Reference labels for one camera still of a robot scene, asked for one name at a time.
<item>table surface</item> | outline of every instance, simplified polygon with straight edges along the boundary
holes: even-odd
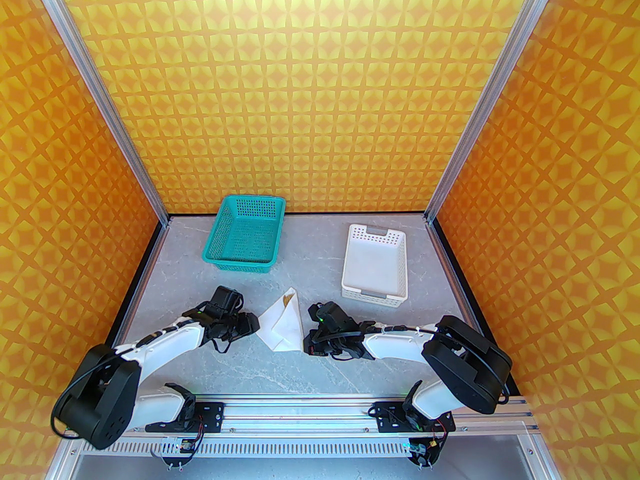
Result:
[[[260,315],[293,287],[304,333],[314,328],[307,308],[333,300],[356,320],[425,325],[445,314],[462,318],[420,214],[286,215],[278,260],[268,274],[229,272],[202,258],[214,216],[174,217],[140,304],[126,333],[132,342],[166,327],[209,300],[218,285],[242,293],[246,311]],[[341,296],[350,224],[406,233],[409,298],[389,308]],[[198,394],[369,394],[404,396],[414,382],[435,380],[426,363],[401,359],[334,361],[302,352],[272,352],[258,336],[218,354],[208,343],[160,368],[144,383],[176,382]]]

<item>orange patterned wall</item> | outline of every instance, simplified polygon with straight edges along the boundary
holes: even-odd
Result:
[[[438,219],[565,478],[640,478],[640,0],[550,1]]]
[[[49,414],[105,339],[156,217],[40,0],[0,0],[0,476],[42,478]]]
[[[424,210],[523,0],[66,0],[169,212]]]

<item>teal plastic basket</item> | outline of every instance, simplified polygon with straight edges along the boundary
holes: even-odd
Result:
[[[276,263],[286,201],[271,196],[226,196],[202,251],[220,270],[269,272]]]

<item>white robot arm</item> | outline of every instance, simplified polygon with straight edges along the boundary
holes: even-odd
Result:
[[[256,332],[258,318],[253,313],[240,312],[242,306],[240,293],[218,286],[210,301],[135,343],[116,348],[105,344],[92,347],[53,407],[53,432],[70,439],[56,430],[54,418],[58,418],[78,438],[103,450],[126,430],[151,423],[177,421],[187,431],[194,425],[192,393],[172,383],[157,390],[138,387],[158,368],[189,350],[211,342],[215,350],[224,354],[232,342]],[[219,350],[216,340],[227,342],[226,349]]]
[[[439,323],[422,327],[356,323],[335,302],[314,304],[309,315],[318,322],[304,339],[309,355],[340,359],[398,358],[428,363],[439,379],[416,382],[403,404],[406,418],[419,429],[442,414],[467,406],[493,414],[508,400],[506,380],[510,357],[459,318],[446,315]]]
[[[168,327],[135,343],[96,345],[87,352],[69,386],[51,414],[102,450],[128,429],[153,423],[173,423],[181,432],[193,432],[195,396],[177,384],[153,391],[139,386],[154,371],[179,355],[216,340],[229,345],[259,329],[253,313],[240,312],[240,293],[218,286],[210,301],[186,311]],[[491,414],[509,375],[512,362],[502,350],[459,318],[445,316],[438,324],[422,327],[356,323],[334,302],[314,304],[309,314],[318,329],[304,339],[309,355],[339,359],[398,358],[426,362],[439,379],[416,382],[402,404],[403,418],[416,432],[433,428],[445,413],[466,405]],[[227,345],[222,354],[229,349]]]

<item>napkin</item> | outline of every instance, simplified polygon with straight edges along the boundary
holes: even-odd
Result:
[[[258,320],[260,329],[256,334],[271,350],[302,350],[302,320],[294,288],[289,288]]]

